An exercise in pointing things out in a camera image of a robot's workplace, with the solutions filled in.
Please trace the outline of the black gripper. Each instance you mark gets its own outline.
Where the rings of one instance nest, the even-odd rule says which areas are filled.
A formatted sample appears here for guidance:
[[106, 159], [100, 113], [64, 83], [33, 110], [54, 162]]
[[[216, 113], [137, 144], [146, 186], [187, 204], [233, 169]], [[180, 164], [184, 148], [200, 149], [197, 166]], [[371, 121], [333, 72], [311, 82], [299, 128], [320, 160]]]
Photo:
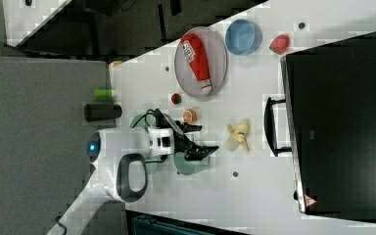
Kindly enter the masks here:
[[177, 133], [175, 136], [175, 151], [183, 152], [186, 161], [201, 161], [206, 156], [210, 156], [219, 149], [218, 146], [201, 147], [186, 136], [186, 133], [201, 131], [201, 125], [193, 125], [179, 120], [176, 122], [176, 125], [180, 128], [182, 134]]

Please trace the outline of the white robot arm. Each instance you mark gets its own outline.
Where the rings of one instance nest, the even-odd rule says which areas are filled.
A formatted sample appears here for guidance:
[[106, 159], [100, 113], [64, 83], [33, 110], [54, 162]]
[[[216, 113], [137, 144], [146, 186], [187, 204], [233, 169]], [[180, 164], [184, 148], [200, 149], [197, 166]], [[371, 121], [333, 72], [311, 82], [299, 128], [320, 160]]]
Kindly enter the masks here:
[[201, 162], [217, 149], [190, 140], [181, 126], [172, 121], [160, 126], [97, 131], [88, 143], [88, 155], [95, 170], [46, 235], [81, 235], [105, 203], [140, 200], [148, 188], [148, 164], [162, 163], [175, 154], [188, 162]]

